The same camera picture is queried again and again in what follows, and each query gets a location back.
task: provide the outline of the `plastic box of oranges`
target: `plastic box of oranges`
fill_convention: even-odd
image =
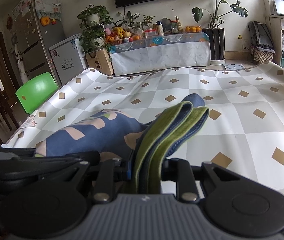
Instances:
[[[199,33],[202,31],[201,26],[185,26],[184,28],[186,33]]]

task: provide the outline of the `door frame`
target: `door frame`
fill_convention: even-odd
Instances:
[[[17,78],[14,74],[14,71],[13,71],[13,68],[12,68],[12,65],[11,65],[11,62],[10,62],[10,59],[9,59],[9,55],[8,55],[8,52],[7,52],[6,47],[5,47],[2,32],[0,32],[0,48],[1,48],[1,52],[2,52],[2,55],[3,55],[3,59],[4,59],[4,62],[5,62],[6,68],[8,70],[11,81],[13,83],[13,86],[14,86],[15,90],[18,91],[18,89],[20,88],[20,85],[19,85],[18,80],[17,80]]]

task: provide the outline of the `green chair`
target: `green chair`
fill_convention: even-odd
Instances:
[[[32,78],[15,93],[24,110],[31,114],[58,88],[49,72]]]

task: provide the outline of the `metal screw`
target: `metal screw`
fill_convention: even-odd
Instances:
[[[109,194],[107,193],[96,193],[93,197],[96,201],[105,202],[110,199]]]
[[[182,199],[187,202],[193,202],[198,199],[198,195],[192,192],[186,192],[182,194]]]

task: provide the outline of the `tall black pot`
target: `tall black pot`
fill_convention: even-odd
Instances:
[[[223,28],[203,28],[210,37],[211,60],[224,60],[225,36]]]

